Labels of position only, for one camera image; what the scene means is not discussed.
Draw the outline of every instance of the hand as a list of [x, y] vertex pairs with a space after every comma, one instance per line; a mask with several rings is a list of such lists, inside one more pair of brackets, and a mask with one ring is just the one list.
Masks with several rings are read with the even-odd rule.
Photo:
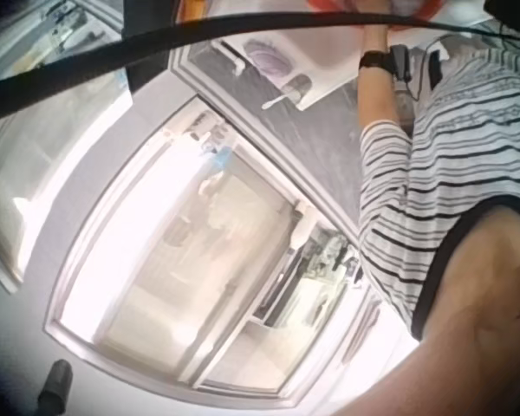
[[360, 13], [391, 13], [391, 0], [356, 0], [354, 5]]

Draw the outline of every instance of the white window frame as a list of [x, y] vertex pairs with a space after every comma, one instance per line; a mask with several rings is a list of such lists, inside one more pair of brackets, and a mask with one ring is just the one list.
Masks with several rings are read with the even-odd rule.
[[[189, 384], [177, 381], [160, 381], [130, 367], [122, 366], [119, 362], [102, 354], [96, 346], [84, 342], [59, 323], [59, 307], [65, 303], [69, 289], [74, 282], [73, 278], [77, 274], [76, 271], [81, 267], [81, 261], [84, 261], [85, 254], [88, 253], [93, 239], [100, 235], [100, 228], [107, 221], [108, 215], [111, 215], [113, 212], [112, 209], [120, 201], [119, 196], [130, 190], [130, 184], [135, 183], [138, 177], [146, 170], [146, 167], [154, 162], [158, 152], [161, 151], [162, 146], [158, 148], [150, 146], [152, 137], [153, 135], [149, 136], [144, 144], [141, 145], [139, 151], [126, 163], [127, 169], [122, 168], [118, 172], [116, 179], [103, 192], [103, 198], [96, 204], [88, 217], [88, 221], [81, 228], [81, 232], [65, 258], [55, 290], [51, 296], [44, 324], [45, 331], [89, 364], [111, 374], [119, 380], [152, 393], [206, 406], [234, 409], [274, 409], [298, 406], [321, 374], [328, 370], [330, 364], [332, 362], [340, 362], [341, 357], [337, 354], [339, 348], [342, 349], [342, 343], [346, 342], [351, 331], [355, 331], [353, 328], [355, 322], [361, 321], [359, 316], [362, 316], [364, 313], [365, 303], [370, 296], [373, 296], [369, 288], [365, 288], [362, 291], [363, 297], [359, 309], [357, 309], [357, 304], [350, 302], [354, 296], [358, 295], [358, 290], [353, 289], [349, 285], [342, 291], [331, 316], [309, 346], [309, 350], [302, 357], [301, 363], [288, 376], [281, 388], [271, 392], [243, 393], [235, 391], [233, 393], [227, 389], [220, 390], [216, 387], [209, 387], [203, 384], [203, 381], [238, 335], [257, 305], [262, 301], [263, 294], [269, 289], [273, 279], [276, 278], [276, 273], [272, 273], [272, 276], [264, 281], [263, 287], [259, 288], [259, 291], [254, 296], [255, 299], [251, 299], [248, 308], [242, 310], [239, 316], [236, 316], [237, 324], [224, 334], [224, 341], [211, 352], [211, 358], [207, 365], [195, 367], [194, 371], [188, 374], [189, 378], [187, 380]], [[256, 162], [246, 155], [247, 150], [251, 150], [253, 147], [248, 143], [239, 143], [239, 145], [241, 146], [236, 148], [236, 153], [247, 164], [255, 165]], [[281, 171], [273, 169], [273, 166], [270, 169], [270, 172], [263, 172], [264, 177], [265, 175], [268, 177], [273, 175], [285, 179], [285, 175]], [[286, 198], [293, 198], [293, 192], [288, 192]]]

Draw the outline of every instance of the striped shirt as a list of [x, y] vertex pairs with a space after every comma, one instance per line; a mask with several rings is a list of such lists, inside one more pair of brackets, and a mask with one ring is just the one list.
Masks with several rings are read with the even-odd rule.
[[361, 264], [417, 339], [452, 252], [498, 205], [520, 213], [520, 56], [478, 51], [419, 112], [361, 135]]

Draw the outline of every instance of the wristwatch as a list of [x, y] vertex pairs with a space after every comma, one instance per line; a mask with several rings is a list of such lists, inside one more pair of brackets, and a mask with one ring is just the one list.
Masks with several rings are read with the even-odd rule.
[[379, 50], [369, 50], [361, 58], [359, 68], [382, 68], [391, 75], [397, 75], [397, 65], [393, 54]]

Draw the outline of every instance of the orange object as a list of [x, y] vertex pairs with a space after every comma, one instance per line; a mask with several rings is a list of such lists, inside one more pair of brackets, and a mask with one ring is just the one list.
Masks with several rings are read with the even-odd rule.
[[[418, 10], [413, 17], [418, 19], [430, 20], [434, 17], [445, 0], [426, 0], [424, 5]], [[349, 0], [354, 7], [354, 0]], [[309, 0], [309, 4], [316, 10], [319, 11], [344, 11], [347, 10], [343, 7], [343, 1], [339, 0]], [[404, 30], [408, 29], [405, 26], [393, 26], [391, 30]]]
[[206, 0], [183, 0], [181, 2], [180, 21], [200, 20], [206, 11]]

